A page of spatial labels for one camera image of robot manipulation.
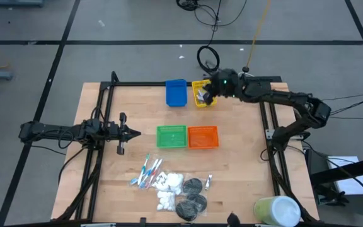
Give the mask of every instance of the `yellow basket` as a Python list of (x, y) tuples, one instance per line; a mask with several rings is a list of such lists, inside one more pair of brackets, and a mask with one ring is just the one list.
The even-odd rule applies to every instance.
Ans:
[[(192, 82), (195, 105), (197, 107), (199, 107), (199, 108), (203, 108), (203, 107), (207, 106), (207, 104), (201, 103), (199, 101), (199, 99), (197, 98), (197, 95), (199, 93), (199, 89), (202, 89), (202, 87), (204, 85), (209, 84), (209, 83), (211, 83), (211, 81), (209, 79), (205, 79), (203, 81), (193, 81)], [(217, 103), (217, 99), (214, 97), (214, 101), (211, 103), (211, 106), (215, 105), (216, 103)]]

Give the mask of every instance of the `wooden table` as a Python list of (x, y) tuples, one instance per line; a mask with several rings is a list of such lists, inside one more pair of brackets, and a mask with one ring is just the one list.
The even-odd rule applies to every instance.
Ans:
[[(99, 85), (84, 84), (75, 124), (90, 117), (96, 106)], [(286, 83), (273, 83), (272, 88), (288, 89)], [(291, 107), (275, 107), (281, 126), (294, 121)], [(154, 189), (138, 190), (135, 186), (128, 186), (130, 179), (139, 176), (147, 153), (151, 157), (163, 158), (162, 169), (166, 171), (202, 179), (212, 174), (211, 187), (205, 193), (208, 200), (206, 215), (199, 216), (196, 223), (226, 223), (232, 211), (242, 223), (259, 222), (253, 214), (254, 203), (260, 198), (273, 196), (270, 167), (260, 159), (260, 152), (266, 145), (259, 104), (243, 103), (234, 98), (218, 98), (214, 107), (197, 108), (190, 87), (187, 106), (171, 108), (165, 102), (164, 86), (117, 86), (114, 89), (110, 120), (118, 123), (120, 112), (127, 114), (127, 125), (141, 131), (142, 135), (126, 144), (123, 156), (116, 153), (118, 142), (106, 143), (94, 222), (137, 223), (141, 217), (146, 217), (148, 223), (184, 222), (175, 212), (156, 211), (158, 198)], [(157, 148), (156, 127), (175, 124), (216, 125), (219, 148)], [(291, 141), (290, 145), (302, 148), (298, 141)], [(66, 159), (80, 147), (80, 144), (72, 143)], [(285, 157), (293, 193), (309, 213), (318, 218), (304, 155), (287, 148)], [(86, 151), (64, 170), (52, 212), (53, 218), (62, 214), (79, 192), (85, 159)], [(88, 204), (89, 195), (85, 198), (83, 217), (86, 217)]]

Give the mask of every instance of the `green basket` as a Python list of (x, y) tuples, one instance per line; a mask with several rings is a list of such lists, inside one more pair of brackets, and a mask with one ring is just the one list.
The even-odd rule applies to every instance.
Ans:
[(156, 146), (159, 148), (187, 147), (186, 125), (164, 125), (156, 129)]

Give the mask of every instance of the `toothbrush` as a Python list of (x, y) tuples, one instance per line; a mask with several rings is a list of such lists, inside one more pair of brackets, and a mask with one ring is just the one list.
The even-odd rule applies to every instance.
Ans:
[(138, 178), (138, 185), (141, 183), (142, 176), (143, 176), (143, 174), (145, 173), (145, 170), (146, 170), (146, 163), (148, 162), (148, 159), (149, 159), (149, 153), (146, 155), (144, 166), (142, 167), (141, 174), (139, 175), (139, 178)]
[(148, 170), (148, 172), (145, 174), (144, 179), (142, 180), (141, 184), (139, 185), (140, 188), (144, 188), (145, 186), (145, 180), (146, 178), (148, 178), (149, 176), (151, 176), (152, 172), (155, 169), (155, 166), (158, 164), (158, 160), (155, 160), (154, 165)]
[(163, 159), (160, 159), (160, 160), (158, 161), (158, 164), (156, 165), (155, 170), (154, 170), (154, 171), (153, 171), (153, 173), (152, 173), (151, 179), (149, 180), (149, 183), (148, 183), (147, 188), (151, 185), (152, 179), (155, 177), (156, 172), (158, 171), (159, 166), (162, 164), (162, 160), (163, 160)]

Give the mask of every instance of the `plastic basket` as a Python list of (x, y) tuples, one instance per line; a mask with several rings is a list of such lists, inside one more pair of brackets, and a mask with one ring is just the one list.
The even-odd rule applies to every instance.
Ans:
[(207, 149), (219, 147), (218, 130), (216, 126), (189, 127), (188, 148)]
[[(202, 89), (202, 87), (204, 85), (209, 84), (209, 83), (211, 83), (211, 81), (209, 79), (205, 79), (203, 81), (193, 81), (192, 82), (195, 105), (199, 108), (207, 107), (207, 104), (199, 101), (199, 99), (197, 98), (197, 95), (199, 93), (199, 89)], [(216, 103), (217, 103), (217, 99), (214, 97), (214, 101), (211, 103), (211, 106), (215, 105)]]
[(158, 126), (158, 128), (156, 129), (156, 146), (159, 148), (187, 147), (187, 126)]
[(166, 104), (170, 107), (184, 107), (187, 104), (187, 81), (184, 79), (166, 81)]

